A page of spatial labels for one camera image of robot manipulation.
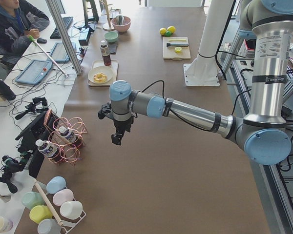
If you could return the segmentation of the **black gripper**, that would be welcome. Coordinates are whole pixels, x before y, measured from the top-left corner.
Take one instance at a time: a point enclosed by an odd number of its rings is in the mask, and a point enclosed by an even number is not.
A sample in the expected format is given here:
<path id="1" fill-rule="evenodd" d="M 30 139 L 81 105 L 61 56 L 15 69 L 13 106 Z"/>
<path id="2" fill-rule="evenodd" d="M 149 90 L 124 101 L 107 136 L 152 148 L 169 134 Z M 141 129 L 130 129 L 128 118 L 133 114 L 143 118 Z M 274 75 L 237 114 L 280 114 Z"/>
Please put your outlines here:
<path id="1" fill-rule="evenodd" d="M 113 144 L 121 145 L 122 138 L 125 132 L 131 131 L 132 119 L 126 121 L 113 120 L 116 132 L 111 135 L 111 140 Z"/>

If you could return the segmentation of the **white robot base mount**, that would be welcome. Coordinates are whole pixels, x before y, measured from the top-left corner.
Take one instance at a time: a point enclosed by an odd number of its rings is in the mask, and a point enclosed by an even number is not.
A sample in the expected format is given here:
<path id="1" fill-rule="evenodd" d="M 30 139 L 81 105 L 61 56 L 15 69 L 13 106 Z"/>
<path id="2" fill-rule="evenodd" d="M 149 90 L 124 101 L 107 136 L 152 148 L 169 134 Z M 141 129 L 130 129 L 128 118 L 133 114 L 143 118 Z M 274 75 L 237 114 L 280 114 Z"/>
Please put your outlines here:
<path id="1" fill-rule="evenodd" d="M 217 51 L 227 21 L 235 5 L 233 0 L 213 0 L 210 4 L 197 57 L 184 64 L 186 86 L 219 86 Z"/>

